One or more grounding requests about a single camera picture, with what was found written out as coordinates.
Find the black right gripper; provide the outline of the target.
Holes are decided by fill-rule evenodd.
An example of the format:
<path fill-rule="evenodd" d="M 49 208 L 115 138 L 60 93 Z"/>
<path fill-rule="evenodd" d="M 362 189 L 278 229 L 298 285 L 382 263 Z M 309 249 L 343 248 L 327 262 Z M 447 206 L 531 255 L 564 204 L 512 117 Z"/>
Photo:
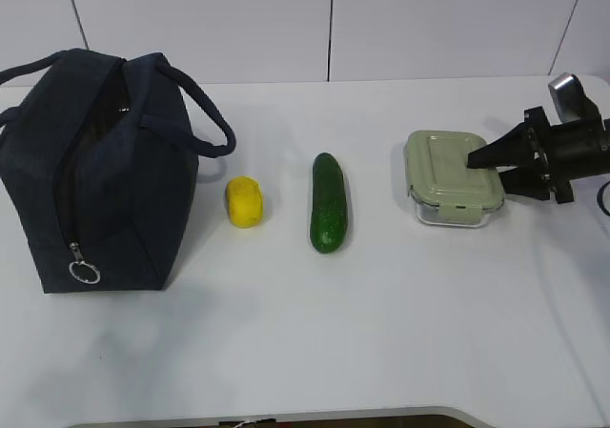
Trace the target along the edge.
<path fill-rule="evenodd" d="M 600 116 L 552 125 L 543 108 L 495 142 L 468 154 L 469 169 L 515 168 L 499 173 L 507 194 L 536 200 L 574 200 L 571 182 L 609 172 L 609 121 Z"/>

